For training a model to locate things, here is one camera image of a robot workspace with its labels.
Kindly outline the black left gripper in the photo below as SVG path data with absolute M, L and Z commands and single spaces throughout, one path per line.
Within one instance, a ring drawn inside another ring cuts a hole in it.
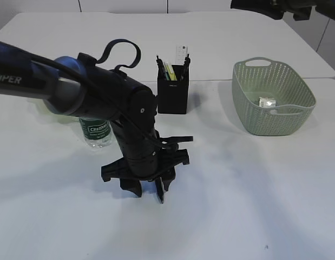
M 154 133 L 158 141 L 172 149 L 164 149 L 153 145 L 148 140 L 139 141 L 138 144 L 120 145 L 125 148 L 123 157 L 115 162 L 101 167 L 103 181 L 112 178 L 120 179 L 120 187 L 124 191 L 131 192 L 137 197 L 142 196 L 140 180 L 155 180 L 156 192 L 164 193 L 176 177 L 175 166 L 189 164 L 189 156 L 186 149 L 179 149 L 178 143 L 189 142 L 189 136 L 171 136 L 163 138 L 158 131 Z

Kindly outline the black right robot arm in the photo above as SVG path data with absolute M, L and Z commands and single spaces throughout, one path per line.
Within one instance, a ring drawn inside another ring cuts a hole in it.
M 324 0 L 232 0 L 231 9 L 246 10 L 266 15 L 274 20 L 283 18 L 284 13 L 293 14 L 295 21 L 310 19 L 311 11 L 316 12 L 335 21 L 335 1 Z

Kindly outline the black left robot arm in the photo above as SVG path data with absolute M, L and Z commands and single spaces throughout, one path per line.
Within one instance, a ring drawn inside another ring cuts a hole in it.
M 117 178 L 121 189 L 138 197 L 141 182 L 152 181 L 163 200 L 176 165 L 189 164 L 179 143 L 193 137 L 161 137 L 154 127 L 157 97 L 152 90 L 120 64 L 111 70 L 100 67 L 119 42 L 109 42 L 100 59 L 79 53 L 51 60 L 0 41 L 0 94 L 43 100 L 55 114 L 109 121 L 122 158 L 102 166 L 103 181 Z

